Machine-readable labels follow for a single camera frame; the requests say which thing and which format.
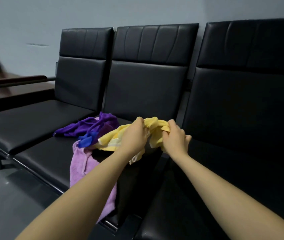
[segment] black leather chair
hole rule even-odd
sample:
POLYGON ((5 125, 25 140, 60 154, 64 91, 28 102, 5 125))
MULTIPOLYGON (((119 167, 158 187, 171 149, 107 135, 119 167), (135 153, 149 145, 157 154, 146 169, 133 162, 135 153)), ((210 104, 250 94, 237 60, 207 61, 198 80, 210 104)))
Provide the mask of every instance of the black leather chair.
MULTIPOLYGON (((284 219, 284 19, 208 23, 189 155, 284 219)), ((135 239, 229 239, 171 161, 135 239)))
MULTIPOLYGON (((119 27, 103 112, 116 115, 121 125, 138 116, 175 119, 197 30, 198 24, 119 27)), ((70 185, 76 140, 52 137, 13 159, 63 193, 70 185)), ((98 161, 110 154, 93 151, 98 161)), ((159 149, 148 150, 142 160, 124 169, 117 183, 116 210, 106 218, 108 226, 116 229, 128 213, 140 214, 147 179, 161 154, 159 149)))
POLYGON ((65 29, 55 99, 0 112, 0 154, 16 154, 101 110, 109 76, 113 28, 65 29))

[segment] towel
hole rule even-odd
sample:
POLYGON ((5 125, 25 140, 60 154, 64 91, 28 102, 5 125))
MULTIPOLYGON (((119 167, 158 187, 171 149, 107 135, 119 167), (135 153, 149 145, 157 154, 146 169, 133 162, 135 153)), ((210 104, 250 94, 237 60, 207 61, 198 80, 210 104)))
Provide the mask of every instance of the towel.
POLYGON ((78 137, 79 148, 88 147, 98 142, 98 138, 120 126, 117 117, 110 113, 100 112, 97 118, 88 117, 58 129, 53 136, 78 137))
MULTIPOLYGON (((98 139, 98 143, 94 144, 93 147, 104 151, 116 151, 121 145, 124 131, 129 126, 130 124, 121 125, 119 128, 105 134, 104 136, 98 139)), ((170 132, 168 122, 164 120, 159 120, 157 117, 146 118, 144 119, 144 126, 148 128, 147 136, 151 136, 150 147, 161 147, 162 151, 164 151, 162 131, 170 132)), ((145 149, 141 150, 129 161, 129 164, 131 165, 132 163, 140 160, 144 153, 145 149)))
MULTIPOLYGON (((99 162, 92 157, 92 151, 88 148, 79 148, 78 144, 79 141, 76 141, 72 146, 73 157, 70 166, 70 187, 75 185, 81 178, 99 165, 99 162)), ((102 220, 115 209, 115 198, 116 184, 114 185, 97 222, 102 220)))

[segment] yellow towel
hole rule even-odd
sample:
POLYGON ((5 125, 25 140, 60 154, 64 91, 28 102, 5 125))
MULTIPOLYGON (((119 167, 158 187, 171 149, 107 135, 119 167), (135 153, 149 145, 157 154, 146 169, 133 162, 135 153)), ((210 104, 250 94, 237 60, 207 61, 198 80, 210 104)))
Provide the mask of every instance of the yellow towel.
MULTIPOLYGON (((130 124, 121 125, 119 128, 105 134, 104 136, 98 139, 98 143, 94 145, 95 148, 104 151, 116 151, 122 141, 122 136, 126 128, 129 127, 130 124)), ((163 138, 162 138, 162 131, 170 132, 170 127, 168 122, 164 120, 158 120, 157 117, 153 118, 146 118, 144 119, 144 125, 148 128, 148 137, 150 138, 150 146, 151 148, 161 147, 162 151, 164 150, 163 147, 163 138)), ((140 151, 137 155, 135 155, 130 161, 129 164, 140 160, 142 155, 145 153, 145 149, 140 151)))

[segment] gray wall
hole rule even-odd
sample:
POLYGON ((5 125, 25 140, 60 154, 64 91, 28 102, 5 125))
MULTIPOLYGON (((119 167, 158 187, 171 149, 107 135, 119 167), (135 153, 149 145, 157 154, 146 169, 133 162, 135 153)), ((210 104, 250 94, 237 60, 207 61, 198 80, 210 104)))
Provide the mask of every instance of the gray wall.
POLYGON ((54 76, 64 28, 284 18, 284 0, 0 0, 0 61, 8 72, 54 76))

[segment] armrest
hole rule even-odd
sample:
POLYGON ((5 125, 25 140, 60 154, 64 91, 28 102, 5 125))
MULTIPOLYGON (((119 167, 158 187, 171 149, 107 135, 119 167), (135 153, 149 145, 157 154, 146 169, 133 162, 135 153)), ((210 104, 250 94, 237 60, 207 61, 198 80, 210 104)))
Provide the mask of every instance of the armrest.
POLYGON ((17 78, 1 78, 0 79, 0 88, 18 86, 24 84, 33 84, 33 83, 43 83, 54 81, 55 77, 47 78, 44 75, 39 76, 26 76, 26 77, 17 77, 17 78))

